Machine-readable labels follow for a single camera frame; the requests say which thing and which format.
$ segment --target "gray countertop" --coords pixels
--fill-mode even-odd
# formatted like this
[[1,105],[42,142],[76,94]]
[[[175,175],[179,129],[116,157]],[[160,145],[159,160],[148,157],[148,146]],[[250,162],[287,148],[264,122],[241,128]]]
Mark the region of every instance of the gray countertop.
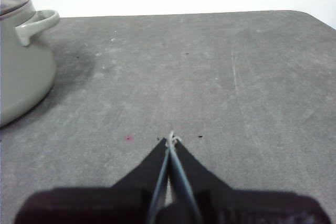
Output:
[[2,128],[1,223],[35,191],[112,185],[171,129],[232,187],[313,196],[336,223],[336,30],[269,11],[62,18],[45,35],[56,81]]

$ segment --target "white thread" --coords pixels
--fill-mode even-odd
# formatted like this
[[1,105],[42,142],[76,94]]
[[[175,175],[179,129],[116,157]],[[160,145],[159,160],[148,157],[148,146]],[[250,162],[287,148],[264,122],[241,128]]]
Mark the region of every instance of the white thread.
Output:
[[179,136],[174,136],[174,131],[171,131],[166,142],[166,147],[174,147],[178,141],[182,142],[182,139]]

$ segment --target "cooking pot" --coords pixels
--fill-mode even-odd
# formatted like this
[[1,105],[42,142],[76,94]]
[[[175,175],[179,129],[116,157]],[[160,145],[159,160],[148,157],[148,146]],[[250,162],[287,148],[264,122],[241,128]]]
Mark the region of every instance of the cooking pot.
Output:
[[31,0],[1,0],[0,125],[36,105],[53,86],[54,55],[42,31],[59,21],[55,10],[35,11]]

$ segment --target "black object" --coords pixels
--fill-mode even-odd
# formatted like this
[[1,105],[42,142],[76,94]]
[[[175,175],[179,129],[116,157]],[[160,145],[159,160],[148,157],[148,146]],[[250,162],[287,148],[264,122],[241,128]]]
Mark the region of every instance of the black object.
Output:
[[[15,223],[331,223],[313,198],[234,190],[180,142],[174,147],[165,144],[162,139],[139,166],[110,188],[59,188],[30,196]],[[176,201],[163,207],[168,175]],[[192,196],[186,192],[191,188]],[[193,200],[196,206],[189,204]]]

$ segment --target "table surface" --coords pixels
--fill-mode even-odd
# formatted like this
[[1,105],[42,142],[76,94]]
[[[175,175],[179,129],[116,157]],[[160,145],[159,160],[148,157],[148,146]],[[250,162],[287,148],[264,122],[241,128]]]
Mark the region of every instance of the table surface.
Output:
[[2,223],[38,190],[111,186],[170,130],[232,187],[313,196],[336,223],[336,30],[266,11],[62,18],[45,36],[55,85],[2,128]]

